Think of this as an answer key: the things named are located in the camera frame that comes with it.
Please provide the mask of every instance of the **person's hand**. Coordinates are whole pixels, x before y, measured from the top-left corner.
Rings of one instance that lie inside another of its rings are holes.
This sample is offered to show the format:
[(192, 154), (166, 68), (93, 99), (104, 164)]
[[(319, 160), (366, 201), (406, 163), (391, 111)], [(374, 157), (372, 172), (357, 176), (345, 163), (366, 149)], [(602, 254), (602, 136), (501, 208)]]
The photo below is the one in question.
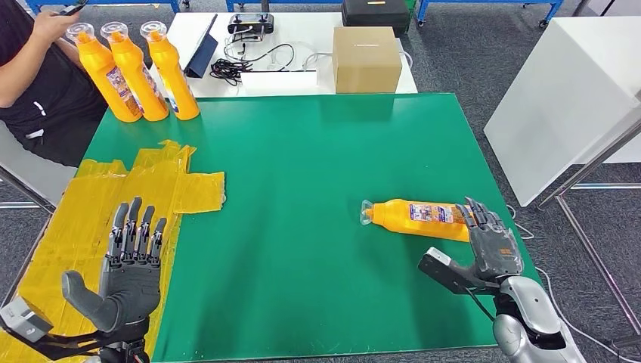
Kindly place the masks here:
[(139, 197), (134, 199), (126, 223), (129, 205), (122, 203), (116, 211), (98, 294), (85, 287), (77, 271), (62, 275), (64, 298), (98, 330), (108, 333), (144, 320), (160, 302), (160, 247), (166, 219), (158, 219), (152, 231), (154, 208), (149, 206), (136, 228), (141, 202)]
[(31, 36), (51, 44), (67, 31), (67, 28), (78, 22), (79, 13), (74, 15), (57, 15), (53, 11), (43, 11), (36, 17)]

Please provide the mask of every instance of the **chair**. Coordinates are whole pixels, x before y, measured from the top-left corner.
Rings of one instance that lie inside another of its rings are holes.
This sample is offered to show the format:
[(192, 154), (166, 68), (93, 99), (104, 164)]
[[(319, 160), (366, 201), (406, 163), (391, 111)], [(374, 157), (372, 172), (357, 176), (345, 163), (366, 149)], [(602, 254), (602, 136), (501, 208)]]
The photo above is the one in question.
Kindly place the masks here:
[[(76, 168), (53, 163), (24, 150), (0, 122), (0, 179), (22, 191), (35, 204), (53, 213), (75, 174)], [(35, 207), (19, 202), (5, 202), (2, 206)]]

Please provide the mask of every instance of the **smartphone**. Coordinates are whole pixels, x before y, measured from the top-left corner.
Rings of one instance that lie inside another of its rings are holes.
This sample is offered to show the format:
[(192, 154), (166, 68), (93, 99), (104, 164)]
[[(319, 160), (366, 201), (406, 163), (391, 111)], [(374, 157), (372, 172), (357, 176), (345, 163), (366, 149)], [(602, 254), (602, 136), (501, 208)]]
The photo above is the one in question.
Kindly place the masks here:
[(65, 16), (70, 16), (74, 15), (80, 9), (84, 8), (85, 5), (87, 5), (88, 0), (78, 0), (78, 2), (75, 5), (67, 6), (64, 8), (58, 15), (65, 15)]

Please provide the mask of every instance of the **green table surface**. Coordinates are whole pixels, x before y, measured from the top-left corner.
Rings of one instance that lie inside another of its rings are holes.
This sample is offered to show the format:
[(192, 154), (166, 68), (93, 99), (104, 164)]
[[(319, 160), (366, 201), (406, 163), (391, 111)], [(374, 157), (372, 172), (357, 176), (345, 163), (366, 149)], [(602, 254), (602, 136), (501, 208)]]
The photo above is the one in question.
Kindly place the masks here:
[(223, 209), (183, 216), (153, 361), (495, 344), (471, 298), (416, 267), (431, 246), (469, 264), (468, 244), (358, 220), (363, 199), (467, 195), (516, 233), (454, 95), (218, 98), (200, 109), (133, 124), (107, 111), (86, 154), (130, 167), (139, 148), (169, 138), (198, 148), (191, 172), (226, 173)]

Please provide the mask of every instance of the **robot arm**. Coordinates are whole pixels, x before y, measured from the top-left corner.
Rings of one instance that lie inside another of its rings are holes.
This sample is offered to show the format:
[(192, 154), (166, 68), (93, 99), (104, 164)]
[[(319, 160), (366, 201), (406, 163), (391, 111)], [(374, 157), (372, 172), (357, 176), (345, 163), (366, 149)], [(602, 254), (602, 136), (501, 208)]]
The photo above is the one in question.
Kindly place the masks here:
[(160, 250), (166, 219), (159, 219), (156, 230), (151, 231), (154, 209), (149, 206), (136, 228), (141, 203), (141, 198), (136, 197), (131, 209), (122, 203), (116, 211), (98, 293), (85, 287), (77, 271), (62, 275), (64, 298), (98, 330), (75, 337), (50, 334), (51, 322), (20, 296), (2, 306), (0, 326), (54, 361), (95, 355), (96, 349), (103, 363), (149, 361), (144, 352), (144, 335), (149, 330), (149, 314), (160, 301)]
[(469, 230), (475, 261), (464, 268), (431, 247), (419, 269), (452, 293), (492, 295), (494, 339), (513, 363), (585, 363), (545, 290), (521, 276), (522, 259), (511, 230), (482, 203), (467, 198), (474, 216), (457, 205)]

